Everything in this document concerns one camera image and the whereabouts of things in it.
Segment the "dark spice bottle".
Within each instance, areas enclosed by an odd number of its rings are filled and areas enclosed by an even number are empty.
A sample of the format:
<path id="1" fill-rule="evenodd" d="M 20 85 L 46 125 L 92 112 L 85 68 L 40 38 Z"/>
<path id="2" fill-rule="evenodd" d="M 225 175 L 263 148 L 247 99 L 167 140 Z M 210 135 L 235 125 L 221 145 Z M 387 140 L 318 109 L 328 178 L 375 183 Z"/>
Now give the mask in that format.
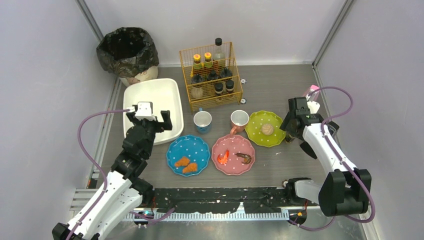
<path id="1" fill-rule="evenodd" d="M 292 134 L 290 134 L 289 132 L 286 132 L 286 134 L 285 134 L 285 138 L 284 138 L 284 141 L 286 142 L 286 143 L 292 143 L 294 140 L 296 139 L 296 136 L 295 135 L 292 135 Z"/>

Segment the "blue polka dot plate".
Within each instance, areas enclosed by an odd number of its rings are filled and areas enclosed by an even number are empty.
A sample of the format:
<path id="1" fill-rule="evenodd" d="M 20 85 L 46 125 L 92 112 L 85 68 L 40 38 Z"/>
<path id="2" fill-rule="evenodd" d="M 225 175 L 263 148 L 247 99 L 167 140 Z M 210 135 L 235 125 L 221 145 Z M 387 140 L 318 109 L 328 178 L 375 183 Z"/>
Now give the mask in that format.
<path id="1" fill-rule="evenodd" d="M 174 163 L 182 157 L 190 159 L 190 163 L 197 163 L 197 171 L 183 174 L 184 167 L 175 167 Z M 177 175 L 191 177 L 200 174 L 209 164 L 211 152 L 209 145 L 199 136 L 185 135 L 173 141 L 166 151 L 166 161 L 170 169 Z"/>

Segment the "pink polka dot plate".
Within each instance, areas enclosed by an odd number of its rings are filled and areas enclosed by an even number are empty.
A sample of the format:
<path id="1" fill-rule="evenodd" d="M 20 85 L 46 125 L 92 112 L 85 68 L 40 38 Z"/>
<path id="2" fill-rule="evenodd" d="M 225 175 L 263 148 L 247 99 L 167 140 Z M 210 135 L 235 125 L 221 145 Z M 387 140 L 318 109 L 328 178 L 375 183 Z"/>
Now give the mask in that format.
<path id="1" fill-rule="evenodd" d="M 226 165 L 217 162 L 217 156 L 229 150 L 229 158 Z M 252 156 L 250 164 L 243 164 L 242 158 L 237 157 L 236 153 L 243 153 Z M 216 169 L 223 172 L 228 176 L 239 176 L 248 172 L 255 163 L 255 148 L 251 142 L 241 135 L 227 134 L 218 138 L 211 148 L 211 160 L 213 161 Z"/>

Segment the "sauce bottle yellow cap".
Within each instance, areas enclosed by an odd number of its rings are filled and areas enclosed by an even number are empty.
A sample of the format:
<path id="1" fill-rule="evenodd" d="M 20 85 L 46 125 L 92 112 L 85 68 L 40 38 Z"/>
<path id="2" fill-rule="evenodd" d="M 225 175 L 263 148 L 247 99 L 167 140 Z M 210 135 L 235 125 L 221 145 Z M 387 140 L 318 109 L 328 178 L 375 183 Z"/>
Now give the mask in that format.
<path id="1" fill-rule="evenodd" d="M 202 57 L 200 54 L 194 54 L 193 65 L 192 65 L 190 76 L 194 77 L 195 75 L 200 75 L 202 72 L 203 72 Z"/>
<path id="2" fill-rule="evenodd" d="M 213 69 L 214 64 L 212 60 L 212 54 L 210 52 L 206 52 L 204 54 L 203 75 L 207 77 Z"/>

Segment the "small dark pepper bottle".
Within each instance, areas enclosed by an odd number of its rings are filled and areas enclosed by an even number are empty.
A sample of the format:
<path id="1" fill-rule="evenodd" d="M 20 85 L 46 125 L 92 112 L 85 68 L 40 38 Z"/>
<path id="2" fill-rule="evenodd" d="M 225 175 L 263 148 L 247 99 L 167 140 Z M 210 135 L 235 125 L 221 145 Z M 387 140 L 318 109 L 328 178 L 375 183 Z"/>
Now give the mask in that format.
<path id="1" fill-rule="evenodd" d="M 224 85 L 222 82 L 217 82 L 214 85 L 214 92 L 216 96 L 222 96 L 224 92 Z"/>

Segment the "brown spice jar black cap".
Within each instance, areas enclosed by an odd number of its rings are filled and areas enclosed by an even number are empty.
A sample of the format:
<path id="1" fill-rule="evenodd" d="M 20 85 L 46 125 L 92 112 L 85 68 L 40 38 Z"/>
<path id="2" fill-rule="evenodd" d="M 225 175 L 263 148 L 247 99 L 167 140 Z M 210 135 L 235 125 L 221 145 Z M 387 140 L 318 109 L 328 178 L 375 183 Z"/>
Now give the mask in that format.
<path id="1" fill-rule="evenodd" d="M 214 85 L 216 84 L 216 80 L 218 80 L 219 78 L 220 76 L 217 74 L 217 72 L 212 69 L 207 75 L 206 80 L 211 87 L 214 87 Z"/>

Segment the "small black cap jar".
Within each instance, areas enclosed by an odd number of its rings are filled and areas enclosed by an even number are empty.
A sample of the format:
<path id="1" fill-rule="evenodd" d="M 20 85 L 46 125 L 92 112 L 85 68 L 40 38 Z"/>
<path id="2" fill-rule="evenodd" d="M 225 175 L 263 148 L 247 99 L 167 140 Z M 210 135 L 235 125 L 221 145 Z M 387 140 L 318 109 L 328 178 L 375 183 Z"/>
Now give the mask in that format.
<path id="1" fill-rule="evenodd" d="M 232 94 L 234 92 L 235 83 L 233 80 L 227 80 L 225 82 L 225 88 L 227 94 Z"/>

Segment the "white shaker bottle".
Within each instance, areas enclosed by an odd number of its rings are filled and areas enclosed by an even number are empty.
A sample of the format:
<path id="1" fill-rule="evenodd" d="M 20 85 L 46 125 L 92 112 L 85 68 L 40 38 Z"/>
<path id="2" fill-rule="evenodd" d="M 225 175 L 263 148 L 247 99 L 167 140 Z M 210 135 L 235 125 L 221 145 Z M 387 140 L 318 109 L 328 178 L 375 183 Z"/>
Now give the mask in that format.
<path id="1" fill-rule="evenodd" d="M 224 67 L 219 73 L 219 78 L 222 79 L 223 83 L 225 83 L 226 81 L 233 79 L 233 73 L 230 69 Z"/>

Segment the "tall clear oil bottle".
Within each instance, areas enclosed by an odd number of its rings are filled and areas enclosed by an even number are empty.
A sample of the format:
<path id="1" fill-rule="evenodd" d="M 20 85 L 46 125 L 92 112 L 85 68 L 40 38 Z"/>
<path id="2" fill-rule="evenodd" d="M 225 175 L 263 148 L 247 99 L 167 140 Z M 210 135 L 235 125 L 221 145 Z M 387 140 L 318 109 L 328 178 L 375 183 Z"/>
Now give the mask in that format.
<path id="1" fill-rule="evenodd" d="M 215 47 L 212 53 L 213 68 L 217 75 L 226 67 L 226 55 L 222 47 L 223 41 L 220 37 L 215 39 Z"/>

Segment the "white plastic basin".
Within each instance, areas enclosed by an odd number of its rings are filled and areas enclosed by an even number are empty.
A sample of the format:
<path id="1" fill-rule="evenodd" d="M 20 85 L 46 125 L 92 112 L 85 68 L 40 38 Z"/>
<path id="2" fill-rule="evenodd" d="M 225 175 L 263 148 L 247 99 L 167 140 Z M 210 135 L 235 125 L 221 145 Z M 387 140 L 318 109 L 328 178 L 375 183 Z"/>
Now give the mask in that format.
<path id="1" fill-rule="evenodd" d="M 177 82 L 171 78 L 158 78 L 130 85 L 123 93 L 123 108 L 139 102 L 151 102 L 153 114 L 163 121 L 161 111 L 170 111 L 171 131 L 155 135 L 154 145 L 161 145 L 177 139 L 184 129 L 183 108 Z"/>

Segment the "left fried chicken piece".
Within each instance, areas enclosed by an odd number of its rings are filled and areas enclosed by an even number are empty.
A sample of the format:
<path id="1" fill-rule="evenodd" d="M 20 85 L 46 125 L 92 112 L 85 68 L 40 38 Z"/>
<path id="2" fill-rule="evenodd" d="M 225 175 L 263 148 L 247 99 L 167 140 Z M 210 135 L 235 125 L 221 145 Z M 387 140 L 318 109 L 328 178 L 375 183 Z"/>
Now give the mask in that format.
<path id="1" fill-rule="evenodd" d="M 176 168 L 178 168 L 178 167 L 186 167 L 189 164 L 190 164 L 190 159 L 188 157 L 186 157 L 186 156 L 183 156 L 182 158 L 180 158 L 178 161 L 176 161 L 174 163 L 174 166 Z"/>

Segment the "pink mug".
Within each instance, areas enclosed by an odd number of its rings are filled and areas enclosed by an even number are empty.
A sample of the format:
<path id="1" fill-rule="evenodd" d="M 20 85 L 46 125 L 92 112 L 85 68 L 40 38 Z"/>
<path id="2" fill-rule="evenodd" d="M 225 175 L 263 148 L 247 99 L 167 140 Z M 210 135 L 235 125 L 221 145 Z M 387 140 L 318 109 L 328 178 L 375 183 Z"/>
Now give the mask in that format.
<path id="1" fill-rule="evenodd" d="M 230 121 L 231 121 L 231 130 L 230 135 L 235 135 L 238 133 L 241 133 L 245 130 L 248 122 L 249 122 L 250 116 L 249 114 L 244 110 L 235 110 L 230 115 Z"/>

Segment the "brown shrimp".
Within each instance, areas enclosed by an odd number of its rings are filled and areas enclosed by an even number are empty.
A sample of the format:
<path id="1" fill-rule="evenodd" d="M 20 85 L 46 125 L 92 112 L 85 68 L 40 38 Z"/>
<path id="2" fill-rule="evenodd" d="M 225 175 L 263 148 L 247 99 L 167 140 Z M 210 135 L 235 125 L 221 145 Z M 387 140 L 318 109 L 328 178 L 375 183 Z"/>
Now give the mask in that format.
<path id="1" fill-rule="evenodd" d="M 235 155 L 236 155 L 238 158 L 242 158 L 242 163 L 243 163 L 244 165 L 248 165 L 248 164 L 250 164 L 250 163 L 251 163 L 251 161 L 252 161 L 252 156 L 251 156 L 251 155 L 249 155 L 249 154 L 241 153 L 241 152 L 237 152 Z"/>

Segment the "red shrimp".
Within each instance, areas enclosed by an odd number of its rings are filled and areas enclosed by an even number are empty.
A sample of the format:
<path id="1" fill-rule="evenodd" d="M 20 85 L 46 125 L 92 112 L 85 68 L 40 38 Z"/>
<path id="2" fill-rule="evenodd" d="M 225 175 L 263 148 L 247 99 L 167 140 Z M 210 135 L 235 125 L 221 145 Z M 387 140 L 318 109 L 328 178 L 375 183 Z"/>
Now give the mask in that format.
<path id="1" fill-rule="evenodd" d="M 219 154 L 218 156 L 217 156 L 217 162 L 219 163 L 219 164 L 221 164 L 221 165 L 226 165 L 227 164 L 227 162 L 228 162 L 228 159 L 229 159 L 229 155 L 230 155 L 230 152 L 229 152 L 229 150 L 227 149 L 226 151 L 225 151 L 225 153 L 224 154 Z"/>

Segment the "trash bin with black bag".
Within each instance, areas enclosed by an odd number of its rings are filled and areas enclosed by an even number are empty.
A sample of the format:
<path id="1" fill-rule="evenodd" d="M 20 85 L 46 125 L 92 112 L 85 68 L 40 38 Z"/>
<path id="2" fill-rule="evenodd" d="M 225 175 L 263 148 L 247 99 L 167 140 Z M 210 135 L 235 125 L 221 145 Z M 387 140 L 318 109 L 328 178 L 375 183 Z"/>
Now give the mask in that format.
<path id="1" fill-rule="evenodd" d="M 126 86 L 158 78 L 159 54 L 151 35 L 140 27 L 120 27 L 96 47 L 102 69 Z"/>

